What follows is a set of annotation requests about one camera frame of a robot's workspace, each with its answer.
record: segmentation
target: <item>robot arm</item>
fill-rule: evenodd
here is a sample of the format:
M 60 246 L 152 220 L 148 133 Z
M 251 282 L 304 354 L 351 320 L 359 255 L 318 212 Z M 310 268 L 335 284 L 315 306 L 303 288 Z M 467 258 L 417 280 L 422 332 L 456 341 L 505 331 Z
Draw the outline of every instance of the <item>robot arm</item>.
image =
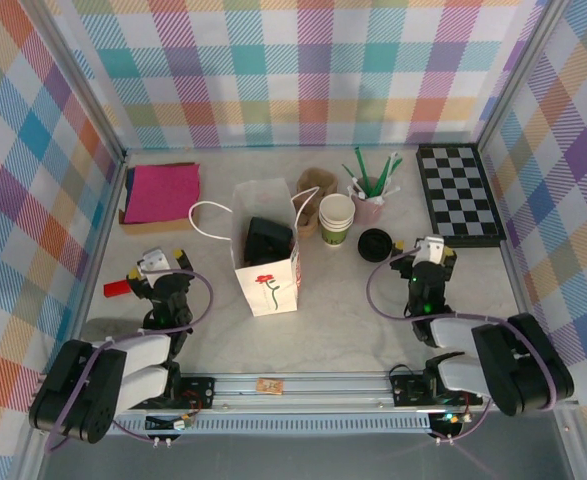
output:
M 444 297 L 445 282 L 451 278 L 455 253 L 441 237 L 418 239 L 415 256 L 391 263 L 409 280 L 407 317 L 439 314 L 435 319 L 413 322 L 417 338 L 431 347 L 461 352 L 429 360 L 424 370 L 431 392 L 464 391 L 491 397 L 506 415 L 542 408 L 549 401 L 549 385 L 531 353 L 501 324 L 455 318 Z M 535 318 L 519 314 L 508 319 L 533 345 L 551 373 L 558 400 L 574 391 L 571 375 Z
M 181 269 L 192 270 L 183 251 L 177 251 L 175 257 Z M 144 318 L 144 330 L 186 327 L 193 318 L 186 294 L 194 277 L 186 273 L 148 273 L 170 268 L 168 259 L 157 248 L 146 252 L 127 276 L 131 290 L 153 306 Z M 173 359 L 191 332 L 182 328 L 168 335 L 139 336 L 103 351 L 59 433 L 95 443 L 119 413 L 149 398 L 175 398 L 180 374 Z M 44 431 L 53 428 L 87 360 L 98 347 L 99 344 L 80 340 L 70 340 L 62 346 L 29 410 L 32 427 Z

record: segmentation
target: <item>black and white checkerboard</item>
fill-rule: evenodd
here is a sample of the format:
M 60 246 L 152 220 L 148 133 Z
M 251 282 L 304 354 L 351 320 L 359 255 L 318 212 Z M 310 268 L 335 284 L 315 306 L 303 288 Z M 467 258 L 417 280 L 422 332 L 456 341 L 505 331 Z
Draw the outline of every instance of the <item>black and white checkerboard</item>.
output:
M 450 247 L 494 247 L 504 228 L 477 149 L 420 145 L 417 152 L 433 232 Z

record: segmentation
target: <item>red flower drawing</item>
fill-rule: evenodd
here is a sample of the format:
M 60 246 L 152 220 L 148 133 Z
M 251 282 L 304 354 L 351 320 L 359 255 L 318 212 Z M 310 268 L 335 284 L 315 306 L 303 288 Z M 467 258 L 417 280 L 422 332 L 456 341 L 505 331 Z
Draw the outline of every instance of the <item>red flower drawing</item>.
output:
M 273 275 L 260 275 L 255 280 L 255 283 L 259 283 L 260 285 L 266 284 L 271 290 L 271 296 L 273 297 L 273 303 L 275 304 L 275 310 L 280 308 L 279 304 L 277 303 L 277 298 L 275 298 L 275 291 L 279 289 L 279 286 L 275 285 L 275 277 Z
M 257 277 L 257 279 L 255 280 L 255 283 L 267 283 L 270 280 L 275 280 L 273 278 L 273 275 L 260 275 L 259 277 Z

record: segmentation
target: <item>small tag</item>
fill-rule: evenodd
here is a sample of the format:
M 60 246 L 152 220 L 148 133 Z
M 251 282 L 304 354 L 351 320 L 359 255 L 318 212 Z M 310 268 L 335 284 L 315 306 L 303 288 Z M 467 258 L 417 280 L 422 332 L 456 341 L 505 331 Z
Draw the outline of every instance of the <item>small tag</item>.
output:
M 271 395 L 282 395 L 284 392 L 284 380 L 278 380 L 276 378 L 258 378 L 255 391 Z

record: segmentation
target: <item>pink notebook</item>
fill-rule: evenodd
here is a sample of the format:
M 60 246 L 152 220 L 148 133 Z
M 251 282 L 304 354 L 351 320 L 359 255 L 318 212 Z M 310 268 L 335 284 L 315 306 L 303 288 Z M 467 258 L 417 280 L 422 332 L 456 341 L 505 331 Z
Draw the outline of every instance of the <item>pink notebook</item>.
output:
M 199 165 L 135 167 L 124 223 L 167 222 L 188 218 L 200 198 Z

